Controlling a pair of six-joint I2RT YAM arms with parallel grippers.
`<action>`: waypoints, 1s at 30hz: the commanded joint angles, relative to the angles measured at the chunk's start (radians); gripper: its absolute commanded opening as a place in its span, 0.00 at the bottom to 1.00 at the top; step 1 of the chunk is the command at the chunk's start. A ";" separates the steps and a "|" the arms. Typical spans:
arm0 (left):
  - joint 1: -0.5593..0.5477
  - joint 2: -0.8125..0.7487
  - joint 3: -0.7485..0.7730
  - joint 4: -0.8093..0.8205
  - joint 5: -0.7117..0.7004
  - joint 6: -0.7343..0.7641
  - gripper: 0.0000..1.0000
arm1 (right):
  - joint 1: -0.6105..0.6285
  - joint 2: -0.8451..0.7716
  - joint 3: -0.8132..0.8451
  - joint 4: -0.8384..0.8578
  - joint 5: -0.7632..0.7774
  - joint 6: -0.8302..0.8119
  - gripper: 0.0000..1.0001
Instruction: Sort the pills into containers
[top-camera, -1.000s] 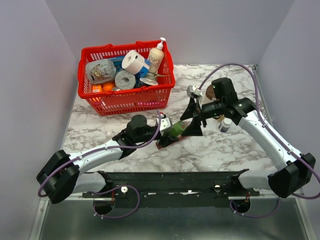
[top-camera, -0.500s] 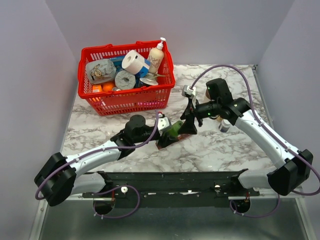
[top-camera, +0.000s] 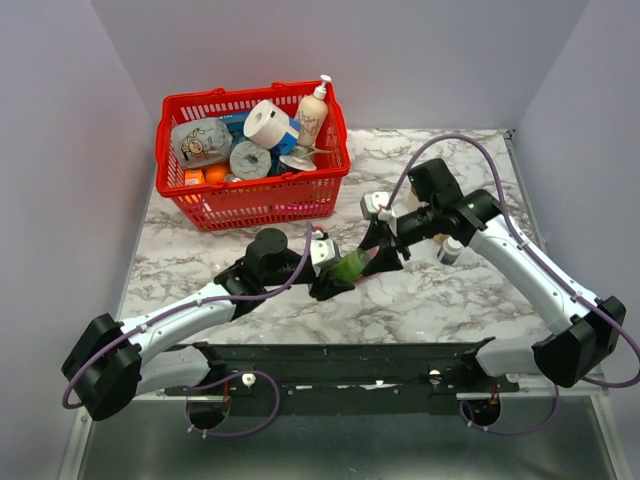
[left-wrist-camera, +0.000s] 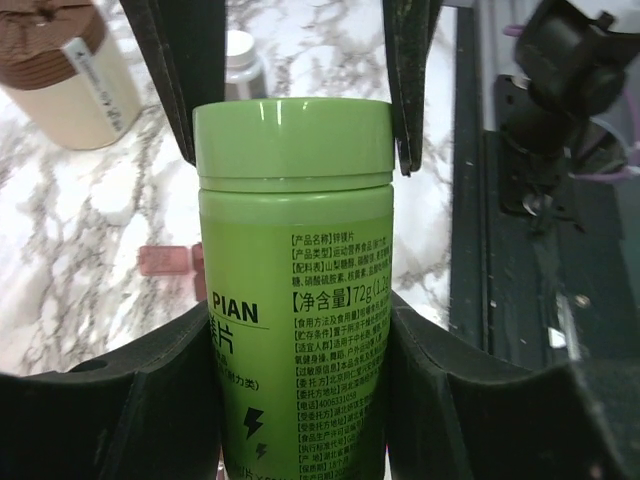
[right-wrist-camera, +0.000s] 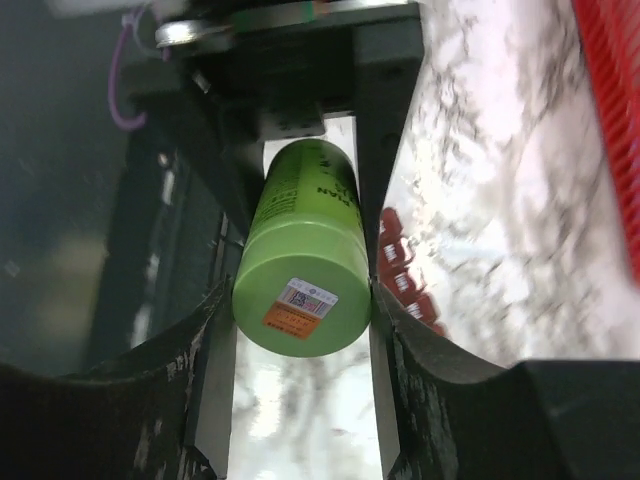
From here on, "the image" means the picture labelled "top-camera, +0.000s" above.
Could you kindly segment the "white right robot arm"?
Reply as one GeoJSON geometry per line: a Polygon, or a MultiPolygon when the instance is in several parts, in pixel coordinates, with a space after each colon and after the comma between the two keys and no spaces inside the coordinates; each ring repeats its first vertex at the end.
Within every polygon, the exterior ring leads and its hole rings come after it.
{"type": "Polygon", "coordinates": [[[398,216],[386,192],[366,194],[361,210],[370,224],[360,243],[375,257],[363,273],[396,271],[410,257],[410,246],[447,234],[497,268],[529,301],[549,335],[542,338],[488,339],[468,352],[460,379],[480,392],[496,377],[541,374],[570,388],[615,349],[626,308],[616,297],[599,298],[571,279],[506,219],[498,200],[484,189],[463,194],[445,162],[433,159],[409,172],[422,207],[398,216]]]}

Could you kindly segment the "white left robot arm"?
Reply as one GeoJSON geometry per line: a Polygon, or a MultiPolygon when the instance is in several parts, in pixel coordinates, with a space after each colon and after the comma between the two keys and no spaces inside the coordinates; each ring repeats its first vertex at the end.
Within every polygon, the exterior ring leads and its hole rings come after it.
{"type": "Polygon", "coordinates": [[[142,392],[143,370],[181,341],[240,318],[294,285],[306,285],[318,301],[354,289],[339,279],[335,242],[308,225],[297,253],[276,228],[261,230],[244,255],[195,293],[150,314],[116,321],[92,319],[63,362],[67,380],[62,405],[85,408],[92,419],[120,412],[142,392]]]}

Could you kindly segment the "green pill bottle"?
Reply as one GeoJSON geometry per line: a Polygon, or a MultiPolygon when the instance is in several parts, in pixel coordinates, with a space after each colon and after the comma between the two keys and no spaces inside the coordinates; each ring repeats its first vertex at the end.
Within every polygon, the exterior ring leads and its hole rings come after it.
{"type": "Polygon", "coordinates": [[[362,272],[369,262],[376,256],[379,248],[365,250],[357,248],[340,259],[331,269],[335,278],[352,283],[362,276],[362,272]]]}

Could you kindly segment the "red weekly pill organizer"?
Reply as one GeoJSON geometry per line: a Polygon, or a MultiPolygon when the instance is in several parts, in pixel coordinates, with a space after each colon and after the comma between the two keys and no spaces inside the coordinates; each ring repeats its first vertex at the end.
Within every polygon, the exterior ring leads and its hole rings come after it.
{"type": "Polygon", "coordinates": [[[354,278],[351,281],[351,283],[354,284],[354,285],[357,285],[357,284],[360,284],[360,283],[364,282],[369,277],[372,277],[372,274],[360,274],[356,278],[354,278]]]}

